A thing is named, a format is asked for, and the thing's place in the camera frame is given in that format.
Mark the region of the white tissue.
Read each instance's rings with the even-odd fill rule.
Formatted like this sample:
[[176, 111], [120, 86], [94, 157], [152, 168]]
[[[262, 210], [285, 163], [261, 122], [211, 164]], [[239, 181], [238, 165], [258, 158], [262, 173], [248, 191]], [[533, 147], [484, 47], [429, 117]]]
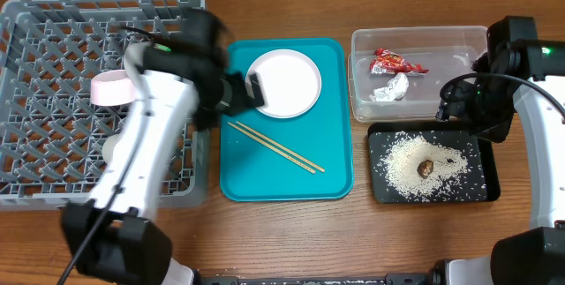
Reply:
[[404, 73], [397, 73], [385, 86], [374, 89], [369, 98], [371, 101], [400, 101], [407, 93], [409, 84]]

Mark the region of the red snack wrapper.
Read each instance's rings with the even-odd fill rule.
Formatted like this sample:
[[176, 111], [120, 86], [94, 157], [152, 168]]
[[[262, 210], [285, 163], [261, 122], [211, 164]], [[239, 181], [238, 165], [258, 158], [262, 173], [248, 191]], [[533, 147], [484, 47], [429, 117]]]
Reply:
[[376, 49], [374, 59], [370, 63], [371, 74], [396, 75], [403, 73], [409, 76], [425, 75], [429, 72], [420, 64], [411, 64], [403, 56], [388, 49]]

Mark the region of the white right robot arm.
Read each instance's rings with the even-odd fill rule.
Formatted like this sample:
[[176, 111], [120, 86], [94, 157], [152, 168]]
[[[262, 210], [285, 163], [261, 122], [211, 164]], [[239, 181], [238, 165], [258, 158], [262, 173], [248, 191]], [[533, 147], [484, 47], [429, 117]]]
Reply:
[[531, 17], [507, 16], [486, 33], [472, 71], [440, 90], [436, 117], [462, 122], [471, 135], [500, 143], [519, 116], [531, 178], [528, 231], [498, 241], [490, 255], [446, 259], [431, 284], [564, 282], [564, 44], [538, 38]]

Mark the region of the large white plate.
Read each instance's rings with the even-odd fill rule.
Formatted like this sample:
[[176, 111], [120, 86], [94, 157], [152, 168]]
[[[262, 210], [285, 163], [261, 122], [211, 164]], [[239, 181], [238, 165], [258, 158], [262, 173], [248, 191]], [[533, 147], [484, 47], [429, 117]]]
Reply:
[[265, 103], [258, 111], [265, 116], [288, 119], [301, 116], [319, 99], [320, 70], [305, 54], [275, 49], [259, 56], [248, 69], [256, 73]]

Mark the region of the pink white small plate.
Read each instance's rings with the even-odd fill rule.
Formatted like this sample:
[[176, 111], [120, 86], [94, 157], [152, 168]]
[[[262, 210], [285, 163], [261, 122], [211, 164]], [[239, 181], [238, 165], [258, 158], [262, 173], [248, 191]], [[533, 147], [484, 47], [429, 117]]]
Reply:
[[105, 71], [91, 79], [90, 101], [97, 106], [111, 107], [135, 100], [135, 87], [125, 70]]

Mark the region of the white paper cup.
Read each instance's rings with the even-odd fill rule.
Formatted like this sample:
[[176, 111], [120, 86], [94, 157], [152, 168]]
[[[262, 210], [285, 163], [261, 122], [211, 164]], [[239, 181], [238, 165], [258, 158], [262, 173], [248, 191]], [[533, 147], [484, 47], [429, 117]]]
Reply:
[[120, 140], [120, 135], [115, 134], [106, 138], [105, 142], [103, 143], [102, 158], [107, 164], [111, 163], [112, 157], [114, 155], [114, 150], [119, 140]]

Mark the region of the brown food scrap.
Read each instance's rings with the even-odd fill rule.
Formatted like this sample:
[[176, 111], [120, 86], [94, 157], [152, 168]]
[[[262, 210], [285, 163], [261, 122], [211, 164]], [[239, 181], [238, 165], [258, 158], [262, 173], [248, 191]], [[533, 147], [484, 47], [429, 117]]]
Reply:
[[431, 160], [424, 160], [417, 167], [418, 175], [422, 178], [428, 178], [433, 173], [434, 164]]

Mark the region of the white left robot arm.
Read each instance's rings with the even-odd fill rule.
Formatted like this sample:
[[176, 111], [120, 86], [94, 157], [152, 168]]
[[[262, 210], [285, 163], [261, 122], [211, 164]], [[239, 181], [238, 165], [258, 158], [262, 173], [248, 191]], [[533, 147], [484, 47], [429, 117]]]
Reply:
[[196, 284], [174, 260], [172, 242], [155, 224], [162, 182], [187, 123], [204, 131], [222, 116], [264, 104], [256, 75], [228, 73], [225, 25], [190, 9], [172, 37], [150, 35], [123, 55], [134, 98], [115, 151], [85, 202], [70, 202], [61, 228], [68, 271], [116, 284]]

